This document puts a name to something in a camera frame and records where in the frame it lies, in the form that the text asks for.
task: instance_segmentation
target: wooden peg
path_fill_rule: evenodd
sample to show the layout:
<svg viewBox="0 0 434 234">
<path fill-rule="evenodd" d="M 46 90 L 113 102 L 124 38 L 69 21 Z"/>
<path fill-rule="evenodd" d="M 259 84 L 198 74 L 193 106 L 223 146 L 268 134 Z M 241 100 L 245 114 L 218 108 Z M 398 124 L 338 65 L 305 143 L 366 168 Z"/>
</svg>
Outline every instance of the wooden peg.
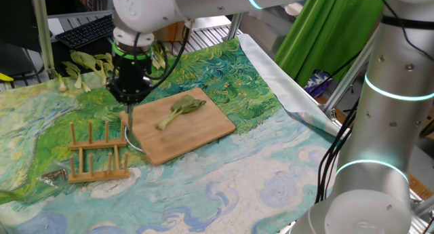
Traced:
<svg viewBox="0 0 434 234">
<path fill-rule="evenodd" d="M 69 162 L 71 163 L 71 178 L 75 178 L 74 156 L 69 156 Z"/>
<path fill-rule="evenodd" d="M 94 154 L 89 154 L 89 173 L 90 176 L 94 176 Z"/>
<path fill-rule="evenodd" d="M 125 173 L 128 172 L 128 152 L 125 153 L 125 157 L 123 158 L 123 171 Z"/>
<path fill-rule="evenodd" d="M 83 148 L 79 148 L 79 172 L 83 173 Z"/>
<path fill-rule="evenodd" d="M 89 121 L 88 130 L 89 130 L 89 144 L 91 144 L 92 143 L 92 122 L 90 122 L 90 121 Z"/>
<path fill-rule="evenodd" d="M 74 132 L 74 123 L 73 122 L 69 122 L 69 125 L 71 127 L 71 136 L 73 137 L 73 145 L 75 145 L 75 132 Z"/>
<path fill-rule="evenodd" d="M 109 122 L 106 121 L 106 142 L 109 141 Z"/>
<path fill-rule="evenodd" d="M 111 173 L 111 153 L 108 154 L 108 160 L 107 160 L 107 174 L 109 175 Z"/>
<path fill-rule="evenodd" d="M 121 121 L 121 142 L 125 140 L 125 122 Z"/>
<path fill-rule="evenodd" d="M 116 170 L 119 170 L 119 149 L 117 148 L 117 145 L 115 145 L 115 164 Z"/>
</svg>

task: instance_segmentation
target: white cable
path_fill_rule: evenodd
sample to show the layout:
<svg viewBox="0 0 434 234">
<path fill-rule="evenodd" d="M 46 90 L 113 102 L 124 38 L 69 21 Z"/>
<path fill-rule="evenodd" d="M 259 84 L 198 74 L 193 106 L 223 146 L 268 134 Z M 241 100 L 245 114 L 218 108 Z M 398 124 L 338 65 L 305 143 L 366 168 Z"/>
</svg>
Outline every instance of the white cable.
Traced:
<svg viewBox="0 0 434 234">
<path fill-rule="evenodd" d="M 136 149 L 137 151 L 144 153 L 143 149 L 141 149 L 141 148 L 139 148 L 139 147 L 136 147 L 134 144 L 132 144 L 132 143 L 130 142 L 130 140 L 128 139 L 127 131 L 128 131 L 128 128 L 125 126 L 125 139 L 127 140 L 128 144 L 129 144 L 132 148 Z"/>
</svg>

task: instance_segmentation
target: vegetable stem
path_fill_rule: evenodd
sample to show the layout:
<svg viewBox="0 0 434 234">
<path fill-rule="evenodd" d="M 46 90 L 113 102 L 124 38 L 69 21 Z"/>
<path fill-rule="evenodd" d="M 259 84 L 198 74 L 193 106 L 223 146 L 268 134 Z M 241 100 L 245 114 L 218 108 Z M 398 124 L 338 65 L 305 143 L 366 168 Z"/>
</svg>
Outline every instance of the vegetable stem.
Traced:
<svg viewBox="0 0 434 234">
<path fill-rule="evenodd" d="M 172 120 L 174 120 L 178 115 L 182 114 L 182 109 L 178 109 L 172 112 L 172 114 L 165 120 L 163 120 L 162 122 L 160 122 L 158 124 L 158 128 L 160 130 L 164 130 L 165 127 L 168 125 L 168 123 L 170 123 Z"/>
</svg>

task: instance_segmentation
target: cardboard box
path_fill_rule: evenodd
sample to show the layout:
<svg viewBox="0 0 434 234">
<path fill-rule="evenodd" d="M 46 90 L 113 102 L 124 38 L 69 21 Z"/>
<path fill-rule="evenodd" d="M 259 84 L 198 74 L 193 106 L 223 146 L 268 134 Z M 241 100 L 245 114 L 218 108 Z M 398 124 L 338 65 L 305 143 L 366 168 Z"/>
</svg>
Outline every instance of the cardboard box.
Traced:
<svg viewBox="0 0 434 234">
<path fill-rule="evenodd" d="M 165 28 L 154 31 L 155 39 L 158 41 L 184 41 L 184 22 L 177 22 Z"/>
</svg>

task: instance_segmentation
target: leafy green vegetable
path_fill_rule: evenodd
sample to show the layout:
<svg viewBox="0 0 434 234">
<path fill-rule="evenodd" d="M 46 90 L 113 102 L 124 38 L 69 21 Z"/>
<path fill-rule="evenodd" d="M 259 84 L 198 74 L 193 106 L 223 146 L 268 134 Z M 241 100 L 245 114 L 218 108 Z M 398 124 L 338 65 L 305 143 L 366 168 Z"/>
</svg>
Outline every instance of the leafy green vegetable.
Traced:
<svg viewBox="0 0 434 234">
<path fill-rule="evenodd" d="M 83 52 L 77 52 L 75 50 L 71 50 L 70 53 L 71 53 L 71 59 L 76 64 L 79 64 L 86 69 L 93 70 L 93 72 L 95 72 L 99 77 L 101 77 L 102 83 L 104 85 L 106 84 L 107 76 L 104 73 L 104 70 L 102 69 L 102 72 L 99 72 L 95 69 L 95 64 L 97 64 L 97 61 L 100 61 L 102 63 L 101 60 L 96 60 L 92 55 L 89 55 L 89 54 L 86 54 Z"/>
<path fill-rule="evenodd" d="M 188 113 L 195 112 L 196 110 L 200 109 L 205 103 L 206 101 L 197 100 L 190 95 L 184 96 L 172 105 L 172 114 L 167 119 L 159 123 L 158 128 L 160 130 L 164 130 L 168 123 L 174 120 L 178 115 L 186 115 Z"/>
<path fill-rule="evenodd" d="M 76 79 L 77 81 L 74 84 L 74 87 L 77 89 L 83 88 L 84 92 L 90 92 L 91 89 L 86 83 L 81 79 L 81 70 L 80 68 L 73 64 L 72 62 L 66 61 L 62 62 L 66 66 L 66 72 L 71 78 Z"/>
<path fill-rule="evenodd" d="M 112 58 L 111 54 L 109 54 L 109 53 L 97 54 L 94 57 L 98 60 L 106 60 L 109 64 L 111 64 L 111 66 L 113 66 L 113 58 Z"/>
<path fill-rule="evenodd" d="M 158 43 L 152 44 L 152 51 L 153 51 L 153 59 L 152 64 L 155 66 L 155 68 L 165 69 L 165 60 L 164 60 L 164 51 L 162 50 L 160 45 Z"/>
<path fill-rule="evenodd" d="M 56 70 L 53 70 L 53 74 L 57 77 L 57 79 L 59 80 L 60 86 L 59 86 L 59 91 L 60 92 L 65 92 L 66 91 L 66 86 L 65 86 L 65 82 L 63 81 L 63 77 L 62 75 L 60 75 L 59 73 L 57 73 Z"/>
<path fill-rule="evenodd" d="M 107 74 L 104 71 L 104 63 L 101 60 L 96 60 L 96 64 L 101 68 L 99 72 L 101 74 L 102 84 L 106 85 Z"/>
<path fill-rule="evenodd" d="M 109 63 L 104 63 L 102 65 L 104 66 L 104 70 L 106 72 L 113 72 L 113 69 L 115 69 L 115 67 L 112 64 L 109 64 Z"/>
</svg>

